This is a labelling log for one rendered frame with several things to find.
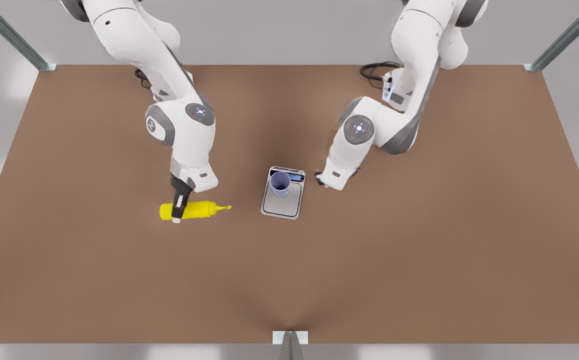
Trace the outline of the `yellow sauce bottle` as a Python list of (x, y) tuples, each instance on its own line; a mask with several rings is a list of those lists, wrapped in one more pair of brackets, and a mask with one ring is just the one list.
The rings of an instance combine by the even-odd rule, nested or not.
[[(231, 206), (219, 206), (215, 202), (188, 202), (180, 219), (203, 219), (214, 216), (218, 211), (231, 209)], [(164, 221), (175, 222), (172, 215), (173, 203), (162, 203), (159, 208), (159, 216)]]

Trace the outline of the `lavender plastic cup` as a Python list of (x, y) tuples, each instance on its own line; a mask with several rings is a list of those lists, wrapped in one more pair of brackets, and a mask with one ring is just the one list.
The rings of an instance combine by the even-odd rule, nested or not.
[(292, 186), (290, 174), (285, 171), (274, 172), (269, 178), (269, 185), (277, 198), (286, 198)]

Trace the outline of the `silver kitchen scale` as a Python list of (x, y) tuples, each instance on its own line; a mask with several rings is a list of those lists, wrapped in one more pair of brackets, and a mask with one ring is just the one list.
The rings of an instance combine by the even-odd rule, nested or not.
[[(288, 173), (291, 178), (291, 189), (285, 198), (278, 198), (271, 189), (270, 178), (276, 171)], [(269, 169), (266, 181), (265, 192), (260, 206), (260, 212), (264, 215), (296, 220), (299, 217), (301, 203), (303, 200), (306, 173), (302, 170), (272, 166)]]

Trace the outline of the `silver frame post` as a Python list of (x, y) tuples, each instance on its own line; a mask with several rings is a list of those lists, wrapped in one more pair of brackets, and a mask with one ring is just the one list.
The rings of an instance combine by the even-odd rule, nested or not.
[(272, 344), (280, 345), (278, 360), (304, 360), (303, 345), (309, 343), (308, 331), (273, 331)]
[(542, 72), (579, 37), (579, 16), (532, 63), (522, 65), (526, 72)]
[(0, 14), (0, 35), (17, 50), (29, 63), (31, 63), (39, 72), (54, 72), (58, 65), (48, 63), (27, 41), (11, 27)]

